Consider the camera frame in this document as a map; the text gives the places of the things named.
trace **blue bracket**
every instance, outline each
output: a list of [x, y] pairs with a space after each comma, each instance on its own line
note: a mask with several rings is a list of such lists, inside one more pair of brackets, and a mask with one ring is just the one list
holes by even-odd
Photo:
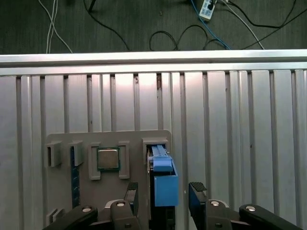
[[162, 145], [152, 146], [154, 205], [156, 207], [177, 206], [179, 203], [178, 173], [173, 159]]
[[154, 205], [156, 207], [177, 206], [179, 203], [178, 173], [173, 161], [172, 165], [172, 175], [154, 177]]
[[168, 156], [162, 145], [152, 146], [153, 150], [153, 171], [154, 172], [171, 172], [172, 158]]

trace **blue plastic part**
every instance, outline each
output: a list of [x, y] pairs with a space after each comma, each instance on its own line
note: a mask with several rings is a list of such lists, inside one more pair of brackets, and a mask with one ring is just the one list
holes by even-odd
[[75, 166], [74, 147], [71, 147], [71, 203], [72, 208], [80, 205], [79, 168]]
[[171, 172], [172, 158], [168, 156], [162, 145], [152, 146], [153, 150], [153, 171], [154, 172]]
[[156, 207], [177, 206], [179, 203], [178, 174], [172, 163], [172, 175], [154, 177], [154, 205]]

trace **silver bolt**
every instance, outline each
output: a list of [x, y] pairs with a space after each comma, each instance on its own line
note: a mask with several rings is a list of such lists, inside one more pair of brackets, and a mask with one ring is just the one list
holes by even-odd
[[251, 212], [256, 211], [256, 209], [253, 206], [246, 206], [246, 209]]
[[211, 201], [211, 204], [212, 204], [213, 206], [219, 206], [219, 205], [220, 205], [220, 203], [217, 202], [217, 201]]
[[124, 205], [125, 205], [124, 202], [117, 203], [117, 206], [118, 206], [118, 207], [123, 207]]
[[82, 212], [89, 212], [89, 211], [91, 211], [89, 207], [85, 207], [84, 209], [82, 209]]

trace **gray carpet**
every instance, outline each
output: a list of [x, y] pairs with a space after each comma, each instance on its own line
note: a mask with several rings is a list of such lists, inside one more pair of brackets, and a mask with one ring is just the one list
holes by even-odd
[[[194, 0], [198, 9], [202, 0]], [[53, 0], [42, 0], [51, 11]], [[279, 25], [290, 11], [293, 0], [233, 0], [256, 23]], [[307, 8], [306, 0], [297, 0], [294, 12]], [[199, 22], [189, 0], [97, 0], [93, 14], [106, 25], [117, 30], [127, 41], [131, 51], [149, 51], [149, 38], [158, 30], [169, 32], [178, 40], [183, 30]], [[307, 48], [307, 13], [265, 39], [266, 49]], [[225, 6], [219, 4], [209, 27], [232, 49], [241, 49], [254, 37]], [[45, 53], [49, 19], [37, 0], [0, 1], [0, 54]], [[74, 53], [124, 52], [122, 41], [111, 31], [98, 25], [85, 11], [82, 0], [59, 0], [56, 28]], [[272, 31], [252, 27], [261, 38]], [[180, 50], [201, 50], [206, 42], [199, 28], [191, 28], [182, 37]], [[153, 49], [171, 50], [174, 45], [165, 34], [153, 38]], [[210, 43], [208, 50], [223, 49]], [[52, 53], [68, 53], [54, 36]]]

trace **metal slot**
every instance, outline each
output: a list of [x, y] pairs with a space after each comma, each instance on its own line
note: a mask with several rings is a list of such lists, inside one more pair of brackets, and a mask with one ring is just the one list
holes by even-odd
[[51, 148], [47, 147], [48, 166], [51, 166]]

